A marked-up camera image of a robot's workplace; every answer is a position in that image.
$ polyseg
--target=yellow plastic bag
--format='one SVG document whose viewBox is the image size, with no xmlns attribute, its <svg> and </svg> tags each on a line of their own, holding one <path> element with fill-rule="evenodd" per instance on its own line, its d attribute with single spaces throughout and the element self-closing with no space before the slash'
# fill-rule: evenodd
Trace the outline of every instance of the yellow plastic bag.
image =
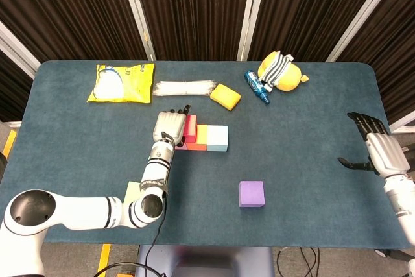
<svg viewBox="0 0 415 277">
<path fill-rule="evenodd" d="M 97 65 L 97 81 L 87 102 L 151 102 L 154 64 Z"/>
</svg>

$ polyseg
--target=yellow plush toy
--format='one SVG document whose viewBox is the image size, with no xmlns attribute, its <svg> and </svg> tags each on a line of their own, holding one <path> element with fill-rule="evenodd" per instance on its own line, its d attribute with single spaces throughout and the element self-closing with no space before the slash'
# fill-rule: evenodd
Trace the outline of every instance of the yellow plush toy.
<svg viewBox="0 0 415 277">
<path fill-rule="evenodd" d="M 270 53 L 258 69 L 258 77 L 266 82 L 264 85 L 268 92 L 275 86 L 281 91 L 291 91 L 300 84 L 307 82 L 309 77 L 301 73 L 298 66 L 291 63 L 291 55 L 283 56 L 279 51 Z"/>
</svg>

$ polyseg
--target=table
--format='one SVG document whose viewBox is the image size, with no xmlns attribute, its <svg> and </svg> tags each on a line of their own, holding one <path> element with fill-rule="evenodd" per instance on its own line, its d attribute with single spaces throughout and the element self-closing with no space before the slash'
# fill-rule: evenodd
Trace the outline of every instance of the table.
<svg viewBox="0 0 415 277">
<path fill-rule="evenodd" d="M 242 95 L 232 112 L 208 97 L 153 97 L 151 104 L 87 103 L 96 64 L 48 61 L 39 68 L 0 185 L 0 207 L 40 188 L 65 196 L 124 198 L 140 181 L 162 110 L 191 105 L 198 123 L 229 126 L 227 152 L 178 151 L 159 245 L 406 248 L 409 243 L 373 173 L 338 163 L 367 160 L 350 111 L 386 123 L 373 69 L 360 63 L 298 63 L 310 81 L 274 90 L 265 106 L 243 74 L 259 62 L 155 62 L 154 81 L 215 79 Z M 265 207 L 240 209 L 238 183 L 262 180 Z M 157 226 L 74 232 L 47 240 L 150 244 Z"/>
</svg>

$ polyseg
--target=purple cube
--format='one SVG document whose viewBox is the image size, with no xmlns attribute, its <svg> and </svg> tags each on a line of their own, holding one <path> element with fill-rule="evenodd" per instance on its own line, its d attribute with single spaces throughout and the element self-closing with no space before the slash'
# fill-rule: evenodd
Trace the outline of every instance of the purple cube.
<svg viewBox="0 0 415 277">
<path fill-rule="evenodd" d="M 262 207 L 264 205 L 264 183 L 262 181 L 239 182 L 239 207 Z"/>
</svg>

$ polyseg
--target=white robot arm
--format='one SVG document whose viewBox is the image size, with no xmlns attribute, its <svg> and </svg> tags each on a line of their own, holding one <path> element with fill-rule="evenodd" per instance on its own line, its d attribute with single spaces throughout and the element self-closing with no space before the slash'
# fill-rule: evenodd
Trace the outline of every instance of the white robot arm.
<svg viewBox="0 0 415 277">
<path fill-rule="evenodd" d="M 47 229 L 63 224 L 70 230 L 127 226 L 142 228 L 163 213 L 174 147 L 182 142 L 184 112 L 160 113 L 139 199 L 123 204 L 115 197 L 64 197 L 33 189 L 16 195 L 8 204 L 0 227 L 0 277 L 42 277 L 40 248 Z M 172 135 L 164 132 L 167 129 Z"/>
<path fill-rule="evenodd" d="M 385 179 L 383 189 L 409 243 L 415 246 L 415 184 L 406 175 L 410 167 L 399 143 L 382 121 L 355 112 L 348 117 L 357 125 L 370 157 L 366 163 L 350 163 L 344 158 L 339 162 L 349 169 L 375 171 Z M 415 259 L 409 261 L 409 276 L 415 276 Z"/>
</svg>

